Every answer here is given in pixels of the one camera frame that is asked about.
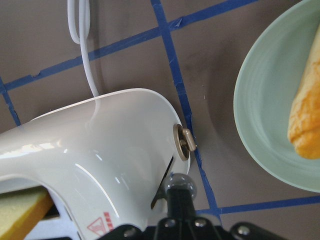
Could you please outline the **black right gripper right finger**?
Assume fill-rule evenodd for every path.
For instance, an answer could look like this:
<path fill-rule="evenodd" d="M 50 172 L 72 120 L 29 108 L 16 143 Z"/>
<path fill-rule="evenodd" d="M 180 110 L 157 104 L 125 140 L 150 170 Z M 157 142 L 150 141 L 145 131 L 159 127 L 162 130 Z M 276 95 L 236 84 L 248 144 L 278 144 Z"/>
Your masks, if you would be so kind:
<path fill-rule="evenodd" d="M 180 217 L 179 220 L 182 223 L 191 222 L 197 216 L 195 207 L 193 204 L 192 194 L 187 189 L 179 190 L 179 203 L 180 203 Z"/>

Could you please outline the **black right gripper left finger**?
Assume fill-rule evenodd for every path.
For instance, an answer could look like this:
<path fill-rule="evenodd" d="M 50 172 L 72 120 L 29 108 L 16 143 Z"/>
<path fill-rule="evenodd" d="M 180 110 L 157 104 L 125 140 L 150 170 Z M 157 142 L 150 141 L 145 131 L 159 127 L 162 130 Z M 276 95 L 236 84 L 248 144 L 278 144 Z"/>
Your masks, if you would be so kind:
<path fill-rule="evenodd" d="M 157 199 L 165 199 L 167 203 L 167 217 L 170 219 L 180 219 L 179 207 L 179 191 L 177 188 L 170 188 L 168 190 L 159 190 L 157 192 Z"/>

